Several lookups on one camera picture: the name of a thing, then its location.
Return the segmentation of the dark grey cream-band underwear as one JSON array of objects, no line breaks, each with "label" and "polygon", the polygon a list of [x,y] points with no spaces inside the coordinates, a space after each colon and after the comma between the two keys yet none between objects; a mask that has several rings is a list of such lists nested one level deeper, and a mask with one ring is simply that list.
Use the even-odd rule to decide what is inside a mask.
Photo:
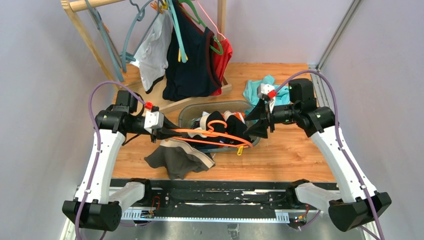
[{"label": "dark grey cream-band underwear", "polygon": [[211,156],[173,138],[162,140],[144,160],[151,168],[166,168],[170,180],[183,180],[190,172],[207,172],[216,165]]}]

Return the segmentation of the orange hanger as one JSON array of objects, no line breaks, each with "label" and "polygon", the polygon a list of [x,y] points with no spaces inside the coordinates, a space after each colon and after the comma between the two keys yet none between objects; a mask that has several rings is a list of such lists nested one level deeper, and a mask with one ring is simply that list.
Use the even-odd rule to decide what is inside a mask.
[{"label": "orange hanger", "polygon": [[238,156],[243,154],[244,149],[251,149],[253,148],[252,142],[246,141],[242,138],[230,135],[228,133],[220,133],[220,132],[213,132],[213,128],[211,127],[211,130],[198,130],[198,129],[191,129],[191,128],[179,128],[176,130],[179,133],[182,133],[181,137],[172,137],[175,140],[181,140],[184,142],[193,141],[193,142],[200,142],[200,140],[194,140],[187,138],[188,133],[200,133],[205,134],[208,137],[224,137],[227,139],[227,143],[218,143],[218,142],[212,142],[211,144],[215,145],[222,145],[224,147],[230,147],[235,148],[236,154]]}]

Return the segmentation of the teal clip hanger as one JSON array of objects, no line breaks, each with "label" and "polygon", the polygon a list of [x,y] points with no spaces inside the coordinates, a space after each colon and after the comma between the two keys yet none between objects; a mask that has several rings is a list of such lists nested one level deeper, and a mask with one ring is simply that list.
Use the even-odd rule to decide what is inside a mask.
[{"label": "teal clip hanger", "polygon": [[188,56],[186,55],[186,52],[185,52],[183,38],[182,38],[182,35],[181,35],[181,30],[180,30],[180,25],[179,25],[178,18],[177,18],[177,12],[176,12],[176,9],[174,8],[173,1],[172,0],[161,0],[160,2],[164,6],[164,8],[170,12],[171,17],[172,17],[174,31],[175,31],[175,34],[176,34],[178,47],[179,47],[178,62],[186,63],[188,61]]}]

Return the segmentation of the grey-blue clip hanger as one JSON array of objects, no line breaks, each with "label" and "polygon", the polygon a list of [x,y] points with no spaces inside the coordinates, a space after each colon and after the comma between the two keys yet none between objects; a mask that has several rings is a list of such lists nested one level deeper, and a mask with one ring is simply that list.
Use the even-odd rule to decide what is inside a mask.
[{"label": "grey-blue clip hanger", "polygon": [[115,45],[113,44],[113,41],[112,41],[112,39],[109,35],[109,32],[107,31],[107,28],[106,28],[104,22],[102,21],[101,15],[97,11],[97,9],[90,4],[89,0],[85,0],[84,2],[85,2],[87,9],[88,9],[96,27],[97,27],[97,30],[99,31],[99,33],[102,37],[102,40],[105,44],[108,55],[111,58],[116,78],[119,82],[122,83],[124,81],[124,77],[123,77],[123,74],[122,74],[122,66],[119,63],[119,55],[118,55],[117,50],[115,48]]}]

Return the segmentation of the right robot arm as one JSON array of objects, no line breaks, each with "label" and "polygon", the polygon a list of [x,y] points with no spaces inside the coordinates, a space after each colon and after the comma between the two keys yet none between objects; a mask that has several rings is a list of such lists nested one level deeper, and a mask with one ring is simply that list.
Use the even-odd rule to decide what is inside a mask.
[{"label": "right robot arm", "polygon": [[388,193],[377,191],[359,167],[344,141],[335,111],[318,106],[313,83],[306,78],[291,80],[288,93],[289,104],[275,105],[275,87],[260,84],[256,91],[258,103],[246,116],[254,124],[245,134],[266,139],[277,124],[297,125],[324,156],[339,191],[332,192],[300,179],[286,189],[287,204],[293,208],[310,205],[327,213],[342,232],[375,221],[392,200]]}]

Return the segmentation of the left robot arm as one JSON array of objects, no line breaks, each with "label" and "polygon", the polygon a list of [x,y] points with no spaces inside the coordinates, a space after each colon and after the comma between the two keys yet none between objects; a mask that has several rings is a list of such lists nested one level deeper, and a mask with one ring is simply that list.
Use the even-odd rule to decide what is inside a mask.
[{"label": "left robot arm", "polygon": [[147,135],[152,142],[180,136],[176,132],[178,126],[157,106],[147,104],[134,114],[140,100],[137,93],[119,90],[114,104],[91,115],[94,140],[87,169],[74,198],[62,205],[62,212],[74,223],[76,230],[115,231],[129,207],[153,201],[151,182],[145,178],[132,178],[110,194],[113,169],[127,134]]}]

